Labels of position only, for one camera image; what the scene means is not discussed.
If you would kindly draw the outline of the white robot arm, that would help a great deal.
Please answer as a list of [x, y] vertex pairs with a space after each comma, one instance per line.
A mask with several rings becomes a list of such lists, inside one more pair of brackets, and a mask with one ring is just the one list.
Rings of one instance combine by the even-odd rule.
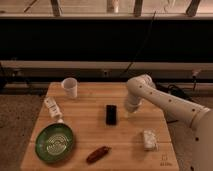
[[213, 109], [157, 90], [147, 74], [130, 78], [126, 88], [124, 107], [129, 113], [146, 99], [194, 130], [192, 171], [213, 171]]

